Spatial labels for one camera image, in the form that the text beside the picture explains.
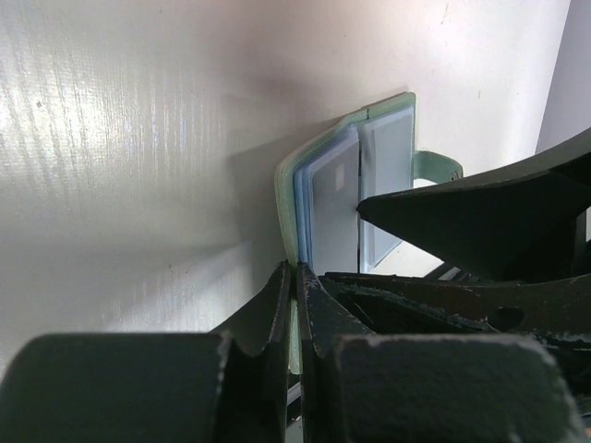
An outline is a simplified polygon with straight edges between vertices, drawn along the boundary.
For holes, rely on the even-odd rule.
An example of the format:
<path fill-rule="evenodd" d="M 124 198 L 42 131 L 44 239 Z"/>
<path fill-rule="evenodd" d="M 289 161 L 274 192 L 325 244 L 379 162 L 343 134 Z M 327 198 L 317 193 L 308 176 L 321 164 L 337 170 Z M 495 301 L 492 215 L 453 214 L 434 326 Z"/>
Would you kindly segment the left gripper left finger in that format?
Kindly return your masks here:
<path fill-rule="evenodd" d="M 5 442 L 281 442 L 291 269 L 207 332 L 56 333 L 1 384 Z"/>

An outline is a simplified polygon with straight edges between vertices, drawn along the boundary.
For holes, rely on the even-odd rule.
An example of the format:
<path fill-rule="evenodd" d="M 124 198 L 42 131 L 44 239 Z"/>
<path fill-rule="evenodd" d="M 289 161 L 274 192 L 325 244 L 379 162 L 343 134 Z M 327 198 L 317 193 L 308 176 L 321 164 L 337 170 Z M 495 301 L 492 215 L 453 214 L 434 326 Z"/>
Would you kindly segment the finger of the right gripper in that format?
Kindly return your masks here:
<path fill-rule="evenodd" d="M 494 281 L 546 281 L 587 268 L 590 136 L 436 186 L 363 200 L 362 220 Z"/>
<path fill-rule="evenodd" d="M 429 281 L 332 272 L 327 292 L 379 334 L 508 333 L 539 341 L 570 383 L 590 380 L 590 277 Z"/>

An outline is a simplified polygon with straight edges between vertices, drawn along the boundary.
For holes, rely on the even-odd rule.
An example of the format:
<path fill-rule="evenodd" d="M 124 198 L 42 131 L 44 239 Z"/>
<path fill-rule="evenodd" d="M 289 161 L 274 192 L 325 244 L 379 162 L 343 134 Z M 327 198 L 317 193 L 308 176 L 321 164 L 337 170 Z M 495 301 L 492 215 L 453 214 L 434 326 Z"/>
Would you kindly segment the green leather card holder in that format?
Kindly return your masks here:
<path fill-rule="evenodd" d="M 414 114 L 414 147 L 411 163 L 413 187 L 416 180 L 427 180 L 441 184 L 457 180 L 464 174 L 463 166 L 454 159 L 428 150 L 416 149 L 416 95 L 403 92 L 381 102 L 376 102 L 342 117 L 337 123 L 319 136 L 292 152 L 277 167 L 274 187 L 278 219 L 283 245 L 289 263 L 307 263 L 312 268 L 312 198 L 310 166 L 342 142 L 358 142 L 358 197 L 356 206 L 364 200 L 361 197 L 361 141 L 360 127 L 367 121 L 411 108 Z M 360 225 L 357 216 L 357 266 L 360 270 Z"/>

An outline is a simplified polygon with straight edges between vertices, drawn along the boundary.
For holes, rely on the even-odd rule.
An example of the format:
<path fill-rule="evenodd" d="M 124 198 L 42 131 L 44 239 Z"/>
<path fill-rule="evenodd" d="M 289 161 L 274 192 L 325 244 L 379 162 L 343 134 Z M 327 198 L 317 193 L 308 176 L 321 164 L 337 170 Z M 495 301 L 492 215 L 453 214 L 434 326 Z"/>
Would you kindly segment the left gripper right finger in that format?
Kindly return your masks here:
<path fill-rule="evenodd" d="M 574 442 L 555 359 L 503 334 L 379 335 L 296 271 L 306 442 Z"/>

